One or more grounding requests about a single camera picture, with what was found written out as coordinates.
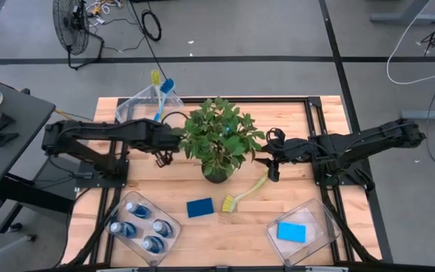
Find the wooden table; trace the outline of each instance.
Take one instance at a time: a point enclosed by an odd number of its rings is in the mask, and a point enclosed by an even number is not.
[[[113,122],[117,97],[102,97],[98,101],[95,122]],[[339,96],[322,96],[322,109],[328,133],[348,134],[348,124]],[[267,131],[281,128],[287,138],[307,138],[309,130],[303,103],[238,103],[241,113],[250,113],[255,126]],[[186,104],[181,110],[189,114],[197,104]],[[176,118],[172,125],[184,124]],[[109,143],[92,141],[89,146],[106,153]],[[259,153],[257,157],[267,157]],[[197,160],[187,160],[183,153],[174,155],[171,165],[159,168],[155,157],[138,150],[130,150],[130,169],[122,197],[137,191],[182,225],[182,232],[159,266],[273,266],[282,265],[279,256],[267,241],[265,229],[274,218],[312,198],[321,201],[319,188],[313,180],[311,164],[280,166],[279,182],[267,181],[258,191],[242,199],[234,213],[221,212],[227,195],[236,196],[251,188],[265,173],[266,166],[250,159],[243,163],[222,184],[206,181]],[[91,189],[77,203],[69,226],[69,241],[63,263],[74,258],[94,230],[101,189]],[[376,258],[381,257],[369,204],[359,186],[341,186],[347,223],[359,241]],[[211,197],[215,213],[198,218],[187,217],[186,202]],[[98,261],[103,261],[107,234],[100,239]],[[338,238],[342,260],[345,260],[343,240]],[[299,265],[332,264],[329,246],[320,249]],[[115,240],[112,267],[147,266],[145,261],[119,240]]]

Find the transparent plastic bin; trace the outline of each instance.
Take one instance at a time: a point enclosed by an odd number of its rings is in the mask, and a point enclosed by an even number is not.
[[[306,226],[305,243],[278,239],[278,223],[282,221]],[[339,236],[340,229],[332,214],[316,199],[306,201],[267,226],[267,238],[286,266],[297,264]]]
[[[127,210],[125,209],[125,205],[127,205],[128,202],[136,202],[143,206],[146,206],[148,209],[150,209],[152,214],[149,218],[146,219],[139,218],[131,214],[130,212],[127,212]],[[160,234],[154,231],[152,225],[154,220],[156,219],[167,221],[171,225],[172,237],[163,238]],[[115,221],[126,221],[132,223],[137,228],[137,236],[133,239],[130,239],[125,236],[110,232],[110,225]],[[164,259],[167,253],[171,251],[172,246],[175,244],[175,241],[180,234],[179,222],[174,220],[172,217],[167,215],[165,212],[163,212],[157,206],[153,205],[149,200],[145,199],[137,192],[128,193],[122,199],[122,201],[120,201],[120,203],[112,211],[110,219],[106,222],[105,229],[115,238],[122,241],[122,243],[132,249],[140,257],[142,257],[142,259],[144,259],[145,262],[151,267],[155,267],[160,264],[160,262],[162,261],[162,259]],[[141,244],[145,236],[157,236],[158,238],[160,238],[165,244],[165,251],[163,253],[155,254],[152,252],[148,252],[147,250],[142,248]]]
[[[159,96],[161,99],[164,96],[164,93],[159,90],[159,86],[151,85],[141,92],[137,93],[122,105],[118,106],[115,110],[116,118],[120,123],[140,119],[140,118],[148,118],[153,120],[157,111],[159,111]],[[184,104],[182,100],[175,94],[175,92],[170,92],[167,94],[167,98],[164,102],[164,109],[161,114],[161,118],[167,113],[171,113],[173,111],[178,111]],[[165,122],[168,122],[170,119],[174,118],[175,115],[169,116]]]

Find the gray floor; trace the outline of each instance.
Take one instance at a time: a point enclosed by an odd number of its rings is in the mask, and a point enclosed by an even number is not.
[[[329,13],[341,55],[390,55],[404,26],[374,25],[372,12],[400,11],[409,1],[328,0]],[[153,2],[163,28],[162,41],[153,44],[158,56],[298,55],[331,56],[318,2],[261,0],[175,0]],[[141,11],[143,5],[136,5]],[[426,9],[435,13],[435,1]],[[129,17],[113,10],[105,20]],[[433,30],[413,27],[397,52],[417,56],[417,45]],[[141,39],[134,26],[115,22],[99,26],[108,46],[132,47]],[[78,57],[92,57],[97,43]],[[0,58],[64,58],[53,29],[51,1],[7,0],[0,13]],[[145,44],[136,51],[105,50],[104,57],[148,57]],[[164,63],[166,74],[177,82],[179,94],[341,94],[333,63]],[[435,89],[435,79],[415,85],[395,85],[387,79],[385,63],[344,65],[361,128],[397,119],[400,110],[422,110]],[[59,108],[93,116],[98,97],[130,96],[150,83],[154,64],[95,64],[78,72],[63,64],[0,66],[0,80],[55,103]],[[435,74],[435,63],[394,63],[391,75],[407,81]],[[50,122],[58,120],[54,116]],[[424,130],[424,123],[419,122]],[[435,122],[430,122],[430,148],[435,155]],[[32,178],[44,162],[39,134],[12,172]],[[388,150],[371,157],[372,174],[384,223],[397,263],[435,265],[435,165],[425,144],[413,150]],[[0,212],[0,220],[8,210]],[[63,222],[37,215],[28,209],[17,219],[22,233],[0,235],[0,246],[24,233],[41,239],[28,250],[17,250],[0,263],[3,270],[49,267],[63,248]]]

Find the potted plant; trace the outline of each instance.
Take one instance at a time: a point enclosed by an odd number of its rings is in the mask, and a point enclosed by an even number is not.
[[[190,113],[185,128],[178,128],[183,137],[180,147],[186,158],[196,157],[202,162],[205,178],[213,183],[228,179],[246,161],[245,154],[261,145],[255,139],[264,139],[264,133],[253,126],[249,113],[239,115],[239,108],[228,100],[217,97],[208,99],[198,110]]]

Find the plant pot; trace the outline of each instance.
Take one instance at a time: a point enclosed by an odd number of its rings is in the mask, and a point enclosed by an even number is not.
[[[204,175],[204,166],[203,165],[201,165],[201,171]],[[208,181],[214,183],[214,184],[219,184],[219,183],[225,182],[225,180],[228,178],[228,176],[226,175],[226,171],[217,170],[217,171],[212,172],[210,175],[204,175],[204,178],[207,179]]]

